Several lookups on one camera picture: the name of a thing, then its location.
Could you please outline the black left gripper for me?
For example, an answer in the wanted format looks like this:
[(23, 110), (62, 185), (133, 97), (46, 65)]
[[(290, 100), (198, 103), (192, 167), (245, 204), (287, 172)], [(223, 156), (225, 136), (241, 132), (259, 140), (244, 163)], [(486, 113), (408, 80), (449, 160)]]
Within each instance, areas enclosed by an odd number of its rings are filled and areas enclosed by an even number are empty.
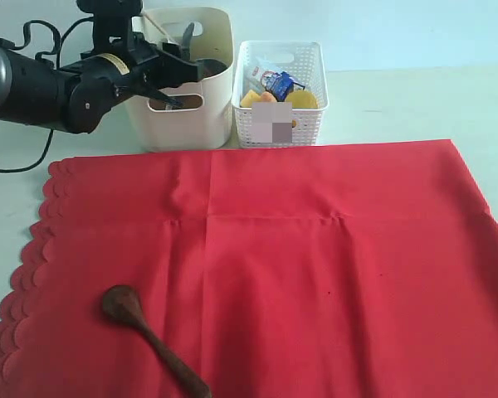
[(153, 44), (138, 32), (134, 32), (133, 50), (124, 50), (115, 38), (111, 41), (113, 46), (109, 52), (97, 52), (93, 46), (90, 51), (81, 53), (81, 74), (107, 83), (116, 100), (143, 96), (182, 106), (181, 101), (160, 90), (203, 79), (203, 68), (199, 64), (183, 61), (179, 44), (167, 40)]

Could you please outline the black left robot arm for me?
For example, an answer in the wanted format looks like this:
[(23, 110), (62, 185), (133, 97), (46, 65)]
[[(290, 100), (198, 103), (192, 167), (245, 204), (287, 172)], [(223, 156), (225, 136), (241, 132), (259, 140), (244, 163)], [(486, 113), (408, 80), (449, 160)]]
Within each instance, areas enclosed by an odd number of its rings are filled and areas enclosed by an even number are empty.
[(67, 133), (92, 133), (133, 96), (161, 100), (162, 90), (199, 82), (197, 62), (159, 49), (141, 33), (97, 43), (59, 69), (0, 43), (0, 120)]

